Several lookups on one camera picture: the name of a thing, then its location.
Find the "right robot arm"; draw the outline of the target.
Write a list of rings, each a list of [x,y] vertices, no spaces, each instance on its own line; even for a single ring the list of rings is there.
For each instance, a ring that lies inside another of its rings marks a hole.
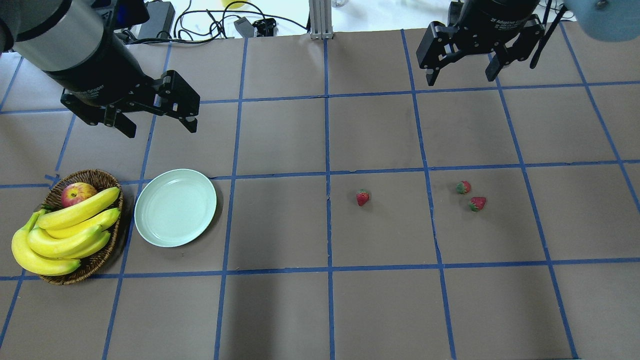
[[[448,22],[431,22],[415,52],[427,84],[439,72],[464,57],[492,55],[485,75],[493,82],[514,62],[528,60],[534,69],[553,32],[567,12],[576,16],[583,32],[603,42],[625,42],[639,36],[637,0],[565,0],[550,21],[553,2],[544,16],[535,10],[537,0],[460,0],[448,9]]]

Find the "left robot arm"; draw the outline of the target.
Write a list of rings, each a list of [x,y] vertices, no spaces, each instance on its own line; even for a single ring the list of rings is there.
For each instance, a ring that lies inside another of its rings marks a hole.
[[[198,128],[199,94],[174,70],[153,79],[116,35],[150,19],[142,0],[3,0],[1,50],[16,51],[62,86],[61,104],[89,126],[133,138],[127,114]]]

